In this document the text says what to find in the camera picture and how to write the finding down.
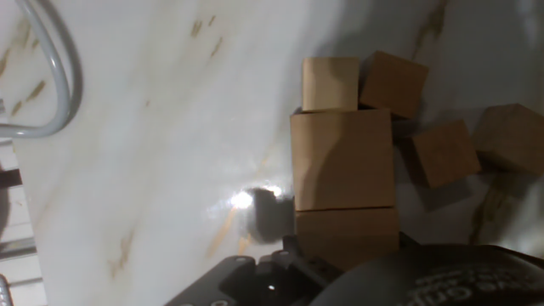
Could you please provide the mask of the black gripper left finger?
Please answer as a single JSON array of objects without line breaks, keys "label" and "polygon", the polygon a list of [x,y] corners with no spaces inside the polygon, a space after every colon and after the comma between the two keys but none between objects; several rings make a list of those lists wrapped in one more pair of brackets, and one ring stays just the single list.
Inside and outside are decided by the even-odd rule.
[{"label": "black gripper left finger", "polygon": [[295,235],[259,260],[227,257],[167,302],[167,306],[309,305],[340,276],[319,257],[306,258]]}]

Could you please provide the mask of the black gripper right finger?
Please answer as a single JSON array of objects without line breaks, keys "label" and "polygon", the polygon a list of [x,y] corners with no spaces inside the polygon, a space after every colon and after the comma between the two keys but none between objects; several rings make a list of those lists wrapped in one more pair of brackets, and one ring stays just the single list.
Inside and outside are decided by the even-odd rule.
[{"label": "black gripper right finger", "polygon": [[404,232],[399,232],[399,249],[419,247],[420,244]]}]

